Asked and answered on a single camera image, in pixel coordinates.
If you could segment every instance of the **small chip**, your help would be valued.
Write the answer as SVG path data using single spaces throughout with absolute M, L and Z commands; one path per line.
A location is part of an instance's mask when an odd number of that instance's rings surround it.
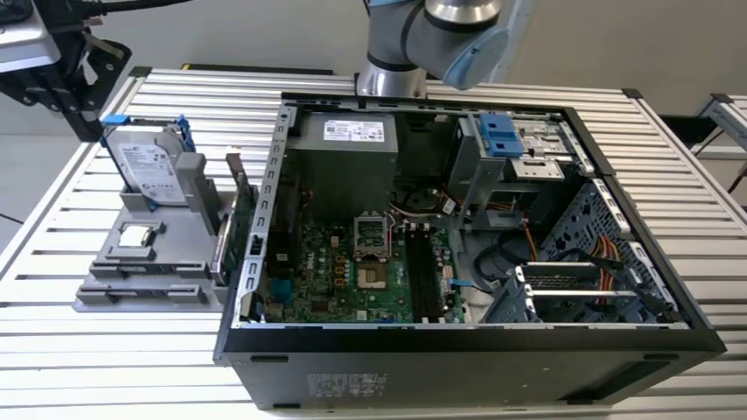
M 328 300 L 313 300 L 312 301 L 312 312 L 328 312 L 330 311 L 330 301 Z

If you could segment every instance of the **white label sticker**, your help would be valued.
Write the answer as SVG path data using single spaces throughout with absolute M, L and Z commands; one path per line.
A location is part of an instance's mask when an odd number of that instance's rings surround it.
M 308 374 L 309 394 L 316 398 L 383 396 L 388 374 Z
M 119 145 L 140 193 L 159 204 L 184 202 L 168 152 L 155 144 Z
M 384 123 L 330 120 L 324 123 L 324 140 L 384 143 Z
M 446 199 L 446 204 L 443 205 L 443 212 L 446 214 L 454 213 L 455 207 L 456 207 L 456 202 L 452 199 Z

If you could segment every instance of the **power cable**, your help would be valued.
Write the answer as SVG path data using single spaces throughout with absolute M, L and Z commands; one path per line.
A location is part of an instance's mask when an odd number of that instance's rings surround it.
M 19 225 L 24 224 L 23 220 L 16 219 L 15 217 L 8 216 L 7 214 L 0 213 L 0 218 L 7 219 L 7 220 L 12 221 L 13 223 L 17 223 Z
M 716 138 L 719 138 L 722 136 L 722 134 L 724 133 L 724 129 L 719 129 L 719 132 L 715 136 L 711 137 L 711 139 L 703 144 L 703 147 L 700 149 L 698 149 L 698 151 L 694 153 L 695 156 L 698 156 L 700 154 L 702 151 L 706 150 L 706 147 L 708 147 L 711 145 L 711 143 L 714 142 L 714 140 Z

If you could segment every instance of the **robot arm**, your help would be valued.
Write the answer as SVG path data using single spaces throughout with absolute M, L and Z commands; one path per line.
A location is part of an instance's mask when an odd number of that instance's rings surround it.
M 460 90 L 499 64 L 500 0 L 370 0 L 368 64 L 359 95 L 426 97 L 426 72 Z
M 191 0 L 0 0 L 0 93 L 63 115 L 79 139 L 103 134 L 99 114 L 132 56 L 89 27 L 111 12 Z M 508 34 L 496 27 L 500 0 L 364 0 L 368 65 L 359 95 L 426 97 L 426 72 L 459 89 L 484 80 Z M 84 74 L 88 62 L 96 81 Z

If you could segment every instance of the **blue plastic latch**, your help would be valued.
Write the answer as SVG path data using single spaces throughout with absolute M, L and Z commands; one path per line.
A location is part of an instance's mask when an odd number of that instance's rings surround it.
M 101 120 L 104 125 L 125 125 L 129 123 L 129 116 L 121 114 L 111 114 Z
M 284 306 L 293 302 L 293 282 L 288 279 L 273 278 L 269 282 L 269 296 Z
M 195 142 L 192 140 L 192 129 L 189 127 L 189 121 L 187 121 L 184 115 L 179 115 L 179 118 L 176 118 L 176 125 L 181 129 L 181 134 L 184 136 L 184 139 L 181 140 L 181 147 L 184 148 L 184 151 L 195 152 L 196 150 Z
M 496 158 L 520 158 L 524 155 L 524 146 L 510 116 L 480 114 L 478 122 L 482 138 L 488 144 L 488 154 Z

